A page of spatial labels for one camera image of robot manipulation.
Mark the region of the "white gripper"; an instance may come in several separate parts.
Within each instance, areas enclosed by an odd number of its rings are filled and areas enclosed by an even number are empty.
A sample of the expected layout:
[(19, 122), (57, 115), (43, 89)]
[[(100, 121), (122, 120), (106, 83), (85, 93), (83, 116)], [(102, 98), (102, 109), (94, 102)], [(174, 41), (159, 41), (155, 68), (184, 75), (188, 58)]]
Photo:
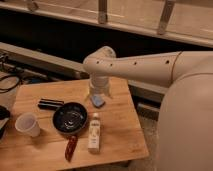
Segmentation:
[(110, 96), (110, 84), (107, 76), (90, 76), (89, 92), (91, 95), (104, 94)]

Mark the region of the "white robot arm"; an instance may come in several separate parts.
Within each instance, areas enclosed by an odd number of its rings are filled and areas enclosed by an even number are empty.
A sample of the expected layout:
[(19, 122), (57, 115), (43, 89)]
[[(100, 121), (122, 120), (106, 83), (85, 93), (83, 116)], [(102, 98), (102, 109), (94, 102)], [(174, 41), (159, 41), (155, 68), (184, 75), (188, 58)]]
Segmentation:
[(156, 171), (213, 171), (213, 51), (118, 58), (104, 46), (83, 61), (90, 85), (116, 76), (167, 88), (158, 119)]

